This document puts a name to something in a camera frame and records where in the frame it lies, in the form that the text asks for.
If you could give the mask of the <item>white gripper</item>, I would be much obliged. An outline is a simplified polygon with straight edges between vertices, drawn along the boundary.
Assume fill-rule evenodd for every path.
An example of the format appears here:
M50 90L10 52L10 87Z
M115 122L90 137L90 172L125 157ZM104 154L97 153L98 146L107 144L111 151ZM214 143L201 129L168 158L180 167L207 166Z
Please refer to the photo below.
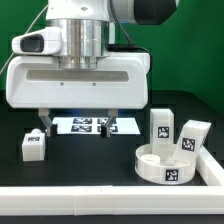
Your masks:
M7 71L6 99L14 108L39 108L38 116L52 137L50 110L65 108L109 109L101 137L109 138L117 109L141 109L148 101L146 53L112 53L93 70L66 70L58 59L19 56Z

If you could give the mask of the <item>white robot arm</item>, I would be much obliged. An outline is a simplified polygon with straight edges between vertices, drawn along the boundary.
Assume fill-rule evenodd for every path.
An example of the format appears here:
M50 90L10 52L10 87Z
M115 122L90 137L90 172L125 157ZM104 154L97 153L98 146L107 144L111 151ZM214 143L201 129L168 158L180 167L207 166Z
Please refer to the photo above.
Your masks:
M52 109L106 109L108 137L120 109L148 101L151 55L115 43L124 23L160 25L179 0L48 0L47 27L12 40L17 56L7 69L6 99L14 108L36 108L47 128Z

